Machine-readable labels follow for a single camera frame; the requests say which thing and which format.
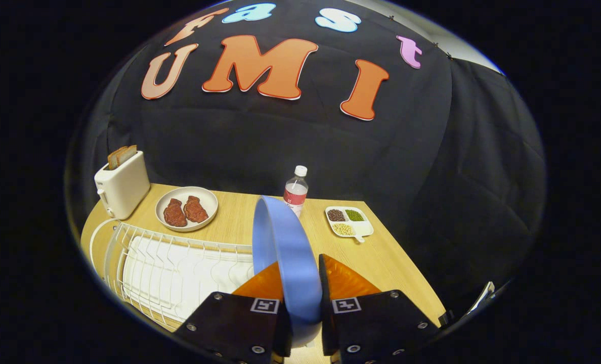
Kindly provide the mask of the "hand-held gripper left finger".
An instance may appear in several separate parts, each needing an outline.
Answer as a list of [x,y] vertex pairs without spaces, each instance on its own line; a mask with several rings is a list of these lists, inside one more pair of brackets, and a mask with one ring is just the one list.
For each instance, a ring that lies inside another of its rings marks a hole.
[[293,330],[278,262],[231,294],[210,293],[174,336],[231,363],[284,363]]

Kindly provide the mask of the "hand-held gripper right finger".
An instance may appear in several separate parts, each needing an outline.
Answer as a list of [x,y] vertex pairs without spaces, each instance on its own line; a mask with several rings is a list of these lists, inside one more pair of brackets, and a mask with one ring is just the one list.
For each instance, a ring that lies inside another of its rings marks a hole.
[[321,339],[331,363],[401,363],[440,333],[400,290],[337,294],[343,271],[346,265],[319,256]]

